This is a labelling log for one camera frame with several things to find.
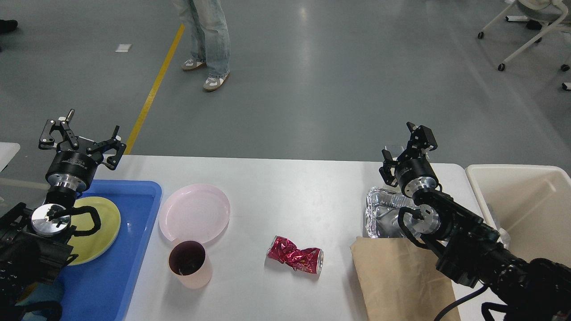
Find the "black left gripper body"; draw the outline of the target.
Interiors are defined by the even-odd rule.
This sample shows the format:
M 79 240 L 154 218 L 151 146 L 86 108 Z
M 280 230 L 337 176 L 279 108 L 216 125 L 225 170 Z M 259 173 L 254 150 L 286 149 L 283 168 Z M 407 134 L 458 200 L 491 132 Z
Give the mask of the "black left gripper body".
M 51 186 L 68 189 L 89 189 L 98 164 L 79 152 L 58 152 L 51 163 L 46 181 Z

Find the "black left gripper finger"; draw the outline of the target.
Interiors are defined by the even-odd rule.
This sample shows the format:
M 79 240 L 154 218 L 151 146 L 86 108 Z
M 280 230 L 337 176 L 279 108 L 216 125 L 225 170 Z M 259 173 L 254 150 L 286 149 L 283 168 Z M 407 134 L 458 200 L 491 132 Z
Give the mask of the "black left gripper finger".
M 77 152 L 79 150 L 79 139 L 70 128 L 74 112 L 75 110 L 71 109 L 66 116 L 46 121 L 38 141 L 39 149 L 51 149 L 56 152 Z
M 86 150 L 87 155 L 97 165 L 103 164 L 112 171 L 116 170 L 124 152 L 127 149 L 127 145 L 124 144 L 121 137 L 118 136 L 119 131 L 120 126 L 116 125 L 110 139 L 92 144 L 91 146 L 88 146 Z M 116 153 L 114 155 L 109 155 L 106 159 L 104 159 L 104 155 L 111 150 L 114 150 Z

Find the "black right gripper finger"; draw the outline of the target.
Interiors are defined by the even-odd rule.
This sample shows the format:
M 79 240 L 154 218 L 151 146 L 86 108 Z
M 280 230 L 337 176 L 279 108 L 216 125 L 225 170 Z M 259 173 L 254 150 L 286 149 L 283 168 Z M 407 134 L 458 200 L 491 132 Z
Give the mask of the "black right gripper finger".
M 384 160 L 383 166 L 379 168 L 379 173 L 386 185 L 397 187 L 398 181 L 394 170 L 396 169 L 396 166 L 398 166 L 398 161 L 393 159 L 391 152 L 387 149 L 383 149 L 381 154 L 383 155 Z
M 412 122 L 406 122 L 406 126 L 410 132 L 410 138 L 399 156 L 399 161 L 428 159 L 428 152 L 437 149 L 437 141 L 432 130 L 424 125 L 417 126 Z

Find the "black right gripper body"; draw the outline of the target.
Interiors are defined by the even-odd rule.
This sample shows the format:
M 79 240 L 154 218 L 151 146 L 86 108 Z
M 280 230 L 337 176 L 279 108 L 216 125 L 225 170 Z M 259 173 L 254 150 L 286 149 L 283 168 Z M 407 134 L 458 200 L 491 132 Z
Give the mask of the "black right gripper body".
M 395 177 L 401 192 L 412 197 L 420 189 L 436 189 L 439 185 L 436 173 L 426 158 L 410 159 L 395 168 Z

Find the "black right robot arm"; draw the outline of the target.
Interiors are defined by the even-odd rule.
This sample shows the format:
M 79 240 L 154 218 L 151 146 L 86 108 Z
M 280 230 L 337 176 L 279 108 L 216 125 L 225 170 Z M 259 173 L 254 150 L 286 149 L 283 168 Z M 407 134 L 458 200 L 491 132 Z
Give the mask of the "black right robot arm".
M 412 244 L 433 252 L 436 270 L 453 282 L 483 285 L 447 305 L 435 320 L 491 290 L 502 303 L 481 305 L 486 321 L 493 320 L 492 311 L 503 313 L 506 321 L 568 321 L 570 269 L 545 258 L 527 262 L 506 249 L 496 229 L 443 193 L 428 161 L 427 153 L 437 148 L 432 130 L 412 122 L 406 126 L 410 132 L 406 148 L 396 159 L 384 149 L 379 169 L 386 185 L 400 187 L 404 197 L 415 204 L 415 208 L 400 207 L 398 227 Z

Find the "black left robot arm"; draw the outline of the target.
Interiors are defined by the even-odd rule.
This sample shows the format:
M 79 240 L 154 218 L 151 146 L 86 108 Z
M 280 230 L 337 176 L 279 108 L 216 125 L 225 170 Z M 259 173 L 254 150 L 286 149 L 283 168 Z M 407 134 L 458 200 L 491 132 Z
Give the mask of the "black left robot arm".
M 33 311 L 47 311 L 49 321 L 62 317 L 61 303 L 54 300 L 19 305 L 26 288 L 35 283 L 51 285 L 63 268 L 77 257 L 69 241 L 91 236 L 101 228 L 100 215 L 92 206 L 76 207 L 76 200 L 91 187 L 99 165 L 115 170 L 126 150 L 116 126 L 108 140 L 96 142 L 76 136 L 70 128 L 74 110 L 57 120 L 47 120 L 38 146 L 55 150 L 45 175 L 49 189 L 43 205 L 29 209 L 16 204 L 1 217 L 0 296 L 1 319 L 21 321 Z

